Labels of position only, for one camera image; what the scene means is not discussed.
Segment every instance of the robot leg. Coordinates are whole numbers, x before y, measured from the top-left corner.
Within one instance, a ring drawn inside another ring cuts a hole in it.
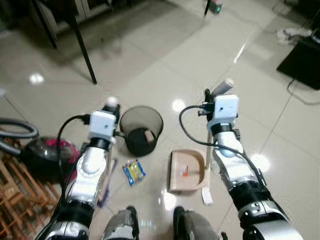
[[[108,222],[102,240],[138,240],[139,222],[137,211],[133,206],[128,206],[126,210],[119,211]]]
[[[175,240],[219,240],[208,220],[194,211],[178,206],[173,213]]]

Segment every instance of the black cable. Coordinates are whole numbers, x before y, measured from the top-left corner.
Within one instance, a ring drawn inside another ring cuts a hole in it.
[[[66,184],[65,184],[65,175],[64,175],[64,164],[62,162],[61,159],[61,148],[60,148],[60,143],[61,143],[61,135],[62,132],[64,130],[64,128],[66,127],[66,125],[68,123],[70,123],[71,121],[75,120],[75,119],[82,119],[83,115],[75,115],[70,117],[67,121],[64,122],[64,124],[61,126],[59,133],[58,133],[58,137],[57,137],[57,142],[56,142],[56,158],[58,160],[58,164],[59,164],[59,180],[60,180],[60,186],[61,186],[61,197],[62,199],[65,198],[65,194],[66,194]]]
[[[293,79],[291,80],[291,82],[288,84],[288,86],[286,87],[287,92],[288,92],[291,96],[293,96],[294,98],[296,98],[296,99],[298,99],[300,102],[302,102],[304,105],[307,105],[307,106],[320,105],[320,101],[318,101],[318,102],[308,102],[308,101],[305,101],[304,99],[302,99],[301,97],[299,97],[298,95],[296,95],[293,91],[290,91],[289,88],[290,88],[291,84],[292,84],[295,80],[296,80],[296,79],[293,78]]]
[[[225,150],[229,150],[230,152],[233,152],[237,155],[240,155],[241,157],[243,157],[247,163],[249,164],[249,166],[252,168],[253,172],[255,173],[260,185],[261,185],[261,188],[265,191],[268,191],[265,184],[264,184],[264,180],[262,179],[262,176],[261,174],[259,173],[258,169],[256,168],[256,166],[253,164],[253,162],[246,156],[246,154],[244,153],[241,153],[239,152],[238,150],[236,149],[233,149],[231,147],[228,147],[228,146],[225,146],[225,145],[221,145],[221,144],[215,144],[215,143],[209,143],[209,142],[204,142],[204,141],[199,141],[197,139],[195,139],[194,137],[192,137],[186,130],[184,124],[182,123],[182,115],[184,114],[185,111],[189,110],[189,109],[203,109],[204,107],[201,106],[201,105],[191,105],[191,106],[187,106],[185,109],[183,109],[181,112],[180,112],[180,115],[179,115],[179,123],[180,123],[180,126],[182,128],[182,130],[184,131],[184,133],[187,135],[188,138],[190,138],[192,141],[198,143],[198,144],[201,144],[201,145],[205,145],[205,146],[209,146],[209,147],[215,147],[215,148],[221,148],[221,149],[225,149]]]
[[[67,179],[65,181],[64,179],[64,169],[63,169],[63,164],[62,164],[62,159],[61,159],[61,148],[60,148],[60,142],[61,142],[61,135],[62,132],[64,130],[64,128],[66,127],[66,125],[68,123],[70,123],[71,121],[75,120],[75,119],[81,119],[84,122],[86,122],[88,120],[88,115],[76,115],[73,117],[70,117],[67,121],[64,122],[64,124],[61,126],[59,133],[58,133],[58,137],[57,137],[57,143],[56,143],[56,157],[58,160],[58,164],[59,164],[59,178],[60,178],[60,185],[61,185],[61,196],[59,198],[59,201],[54,209],[54,212],[52,214],[52,217],[49,221],[49,223],[39,232],[39,234],[37,235],[37,237],[35,238],[35,240],[41,240],[44,237],[44,234],[51,228],[51,226],[57,221],[58,217],[59,217],[59,211],[61,209],[61,206],[65,203],[65,199],[66,199],[66,189],[67,186],[70,182],[71,176],[73,171],[75,170],[77,163],[79,161],[79,159],[81,158],[81,156],[83,155],[83,153],[85,152],[86,148],[84,148],[80,154],[78,155],[78,157],[76,158],[76,160],[74,161],[74,163],[72,164],[72,167],[70,169],[70,172],[68,173]]]

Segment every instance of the white floor tile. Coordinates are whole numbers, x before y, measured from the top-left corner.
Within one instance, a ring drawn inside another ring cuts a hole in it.
[[[42,136],[56,136],[63,122],[73,115],[101,109],[104,106],[102,100],[110,95],[90,83],[11,85],[6,94],[18,111],[39,129]]]
[[[275,134],[261,154],[270,162],[264,177],[273,198],[304,239],[319,239],[319,162]]]
[[[233,58],[220,47],[203,41],[198,34],[191,36],[161,59],[191,82],[210,88],[233,63]]]
[[[278,44],[274,32],[299,26],[272,11],[277,2],[224,0],[219,15],[209,11],[203,18],[206,1],[149,0],[81,24],[97,86],[91,83],[71,31],[58,37],[58,50],[37,29],[31,35],[17,29],[0,37],[0,88],[6,89],[14,106],[0,99],[1,117],[25,118],[42,136],[55,136],[68,117],[101,109],[106,97],[113,95],[119,98],[122,113],[147,105],[164,120],[157,147],[139,158],[147,175],[133,187],[122,166],[135,158],[117,138],[112,157],[118,166],[105,207],[95,211],[90,239],[101,239],[111,216],[128,205],[137,209],[141,239],[172,239],[173,210],[178,205],[202,214],[218,234],[225,231],[230,239],[242,239],[237,210],[216,165],[210,178],[212,206],[203,204],[199,191],[167,192],[171,151],[206,151],[182,132],[180,111],[201,104],[204,89],[213,89],[226,77],[236,83],[230,93],[240,97],[235,127],[247,154],[253,161],[259,153],[269,160],[258,164],[264,167],[272,195],[304,239],[320,239],[320,112],[318,106],[298,100],[316,103],[320,95],[294,82],[291,89],[298,98],[290,98],[286,88],[291,78],[276,71],[293,47]],[[43,77],[41,84],[31,83],[40,81],[34,74]],[[204,116],[194,111],[183,121],[192,136],[206,141]],[[64,132],[78,146],[87,136],[88,127],[80,122]]]
[[[240,227],[240,220],[238,218],[238,210],[234,205],[229,209],[218,233],[225,232],[228,239],[242,240],[243,229]]]
[[[274,132],[320,160],[320,109],[291,97]]]
[[[171,3],[152,1],[144,5],[140,9],[143,13],[137,10],[135,16],[113,22],[111,28],[119,36],[158,58],[198,31],[203,22],[202,17]]]
[[[245,60],[232,66],[227,77],[235,82],[230,92],[240,98],[239,112],[272,130],[290,97],[284,83]]]
[[[256,0],[232,1],[225,11],[238,16],[244,21],[257,24],[262,28],[267,26],[276,16],[271,9]]]
[[[115,95],[129,108],[147,105],[157,110],[164,122],[162,134],[166,135],[178,124],[179,113],[173,107],[175,101],[188,106],[196,103],[201,93],[197,85],[188,82],[163,63],[156,62],[127,86],[116,91]]]
[[[90,240],[101,240],[108,221],[114,213],[107,207],[97,208],[94,211],[90,225]]]
[[[2,118],[23,120],[22,116],[4,97],[0,97],[0,109],[0,117]]]
[[[199,40],[206,41],[212,48],[224,50],[235,58],[257,30],[255,24],[241,21],[230,12],[222,11],[219,16],[211,17],[210,22],[196,34]]]

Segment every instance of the table leg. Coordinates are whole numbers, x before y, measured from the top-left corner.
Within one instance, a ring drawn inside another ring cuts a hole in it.
[[[47,23],[46,23],[46,21],[45,21],[45,19],[44,19],[44,16],[42,15],[42,13],[41,13],[41,11],[40,11],[40,8],[39,8],[36,0],[31,0],[31,2],[32,2],[33,6],[34,6],[34,9],[35,9],[35,11],[36,11],[36,14],[38,15],[38,17],[39,17],[39,19],[40,19],[40,22],[41,22],[41,24],[42,24],[42,26],[43,26],[43,28],[44,28],[44,30],[45,30],[45,32],[46,32],[46,35],[48,36],[48,38],[49,38],[49,40],[50,40],[50,42],[51,42],[51,44],[52,44],[52,47],[53,47],[54,49],[57,49],[56,42],[55,42],[54,38],[53,38],[52,35],[51,35],[51,32],[50,32],[50,30],[49,30],[49,28],[48,28],[48,26],[47,26]]]
[[[92,69],[92,66],[91,66],[91,63],[90,63],[90,59],[89,59],[89,56],[88,56],[88,53],[87,53],[87,49],[86,49],[84,40],[83,40],[83,38],[81,36],[81,32],[79,30],[76,18],[73,16],[72,19],[70,19],[67,22],[69,23],[70,27],[73,29],[73,31],[74,31],[74,33],[76,35],[76,38],[77,38],[78,43],[79,43],[80,48],[81,48],[81,52],[82,52],[84,60],[85,60],[85,63],[87,65],[87,67],[88,67],[90,76],[92,78],[92,82],[93,82],[93,84],[97,84],[96,76],[95,76],[94,70]]]
[[[209,5],[210,5],[210,1],[211,1],[211,0],[207,0],[207,2],[206,2],[205,11],[204,11],[204,16],[207,15],[207,12],[208,12],[208,9],[209,9]]]

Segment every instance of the black mesh trash can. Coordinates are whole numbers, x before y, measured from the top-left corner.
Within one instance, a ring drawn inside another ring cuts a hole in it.
[[[128,150],[136,157],[142,157],[155,149],[164,121],[153,108],[136,106],[122,115],[119,126],[120,131],[126,135]]]

